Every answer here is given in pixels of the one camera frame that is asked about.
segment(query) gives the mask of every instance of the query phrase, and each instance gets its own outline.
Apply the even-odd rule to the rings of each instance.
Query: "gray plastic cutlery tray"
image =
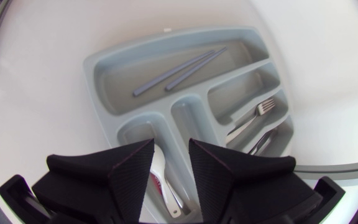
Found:
[[[132,92],[156,76],[209,50],[227,50],[172,91],[165,86],[187,69],[145,91]],[[144,205],[158,222],[202,220],[188,140],[249,152],[272,129],[277,135],[259,156],[282,156],[293,135],[288,102],[257,31],[250,27],[188,29],[153,35],[108,48],[84,62],[94,108],[111,147],[154,138],[165,159],[165,176],[191,210],[173,219],[149,179]],[[257,117],[238,137],[225,137],[273,98],[276,107]]]

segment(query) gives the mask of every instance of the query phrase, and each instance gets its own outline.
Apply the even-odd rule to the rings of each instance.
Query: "gray chopstick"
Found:
[[[204,61],[200,62],[199,64],[197,64],[196,66],[194,66],[193,68],[191,68],[189,71],[185,72],[183,75],[181,75],[180,77],[178,77],[176,80],[172,81],[171,83],[169,83],[166,87],[165,90],[170,91],[173,87],[177,86],[179,83],[181,83],[185,78],[189,77],[190,75],[192,75],[193,73],[197,72],[197,70],[199,70],[200,68],[202,68],[204,65],[206,65],[208,62],[212,61],[212,59],[216,58],[217,56],[219,56],[221,53],[223,53],[225,50],[227,49],[227,47],[222,48],[221,50],[215,52],[214,54],[212,54],[210,57],[208,57],[207,59],[205,59]]]
[[[179,72],[180,70],[184,69],[185,67],[191,65],[192,63],[197,62],[198,60],[205,58],[206,56],[209,56],[210,54],[214,53],[214,50],[210,50],[209,52],[206,52],[200,56],[197,56],[179,66],[176,66],[175,68],[155,77],[154,79],[152,79],[151,81],[149,81],[148,83],[142,85],[141,87],[137,88],[136,90],[134,90],[134,96],[139,96],[140,94],[142,94],[144,91],[148,90],[149,88],[152,88],[154,85],[156,85],[157,83],[159,83],[160,81],[168,78],[169,76],[175,74],[176,72]]]

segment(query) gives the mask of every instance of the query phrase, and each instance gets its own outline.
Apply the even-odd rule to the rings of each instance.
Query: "white table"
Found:
[[[164,28],[199,26],[259,30],[291,103],[298,164],[358,162],[356,0],[13,0],[0,28],[0,186],[14,174],[33,185],[50,154],[114,147],[88,96],[85,57]],[[342,207],[358,203],[358,190],[349,194]],[[18,222],[1,197],[0,207]],[[141,219],[152,221],[146,211]]]

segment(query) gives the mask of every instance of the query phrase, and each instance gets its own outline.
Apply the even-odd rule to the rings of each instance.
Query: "fork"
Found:
[[[235,129],[232,133],[230,133],[226,136],[226,139],[225,139],[226,144],[228,144],[233,139],[235,139],[238,135],[240,135],[240,133],[243,132],[243,130],[245,130],[258,116],[262,116],[263,114],[269,112],[274,106],[275,106],[275,103],[272,98],[269,98],[269,99],[259,103],[255,109],[254,117],[251,118],[249,121],[247,121],[242,126],[240,126],[239,128]]]

